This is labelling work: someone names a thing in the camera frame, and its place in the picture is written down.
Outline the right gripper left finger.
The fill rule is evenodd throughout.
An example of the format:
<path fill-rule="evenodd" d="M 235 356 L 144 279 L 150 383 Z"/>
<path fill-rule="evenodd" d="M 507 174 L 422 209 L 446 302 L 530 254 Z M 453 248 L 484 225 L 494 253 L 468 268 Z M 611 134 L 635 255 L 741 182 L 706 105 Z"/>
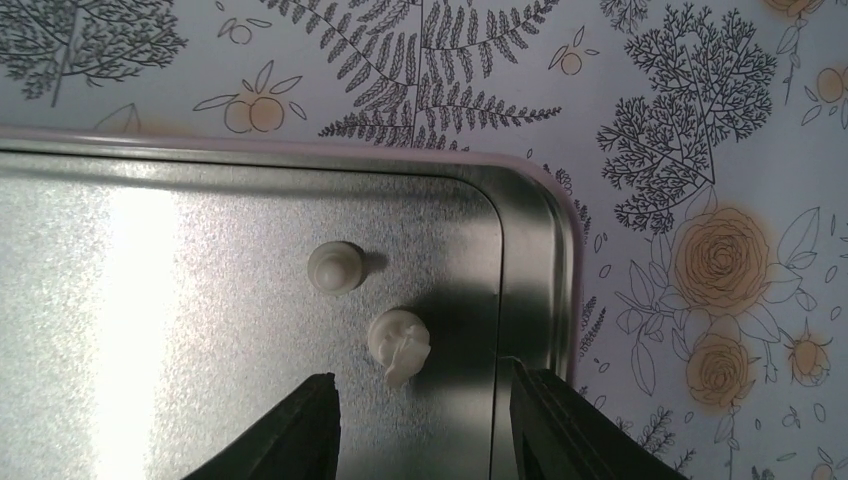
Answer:
<path fill-rule="evenodd" d="M 314 374 L 185 479 L 334 479 L 340 437 L 335 376 Z"/>

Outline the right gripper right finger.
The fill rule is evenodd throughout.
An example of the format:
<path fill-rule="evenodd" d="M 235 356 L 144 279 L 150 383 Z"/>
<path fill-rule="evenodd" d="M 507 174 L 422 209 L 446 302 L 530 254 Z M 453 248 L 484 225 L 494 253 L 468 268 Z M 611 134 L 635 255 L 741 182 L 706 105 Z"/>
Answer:
<path fill-rule="evenodd" d="M 510 418 L 521 479 L 682 479 L 549 369 L 512 362 Z"/>

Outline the metal tray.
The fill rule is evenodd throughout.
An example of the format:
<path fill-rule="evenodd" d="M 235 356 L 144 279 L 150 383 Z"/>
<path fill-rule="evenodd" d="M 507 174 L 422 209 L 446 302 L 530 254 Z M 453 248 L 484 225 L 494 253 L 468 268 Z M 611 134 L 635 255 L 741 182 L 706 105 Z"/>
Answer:
<path fill-rule="evenodd" d="M 511 364 L 570 375 L 582 232 L 511 156 L 5 128 L 1 475 L 179 479 L 331 372 L 339 478 L 512 479 Z M 307 275 L 333 241 L 341 296 Z M 393 309 L 431 346 L 399 388 Z"/>

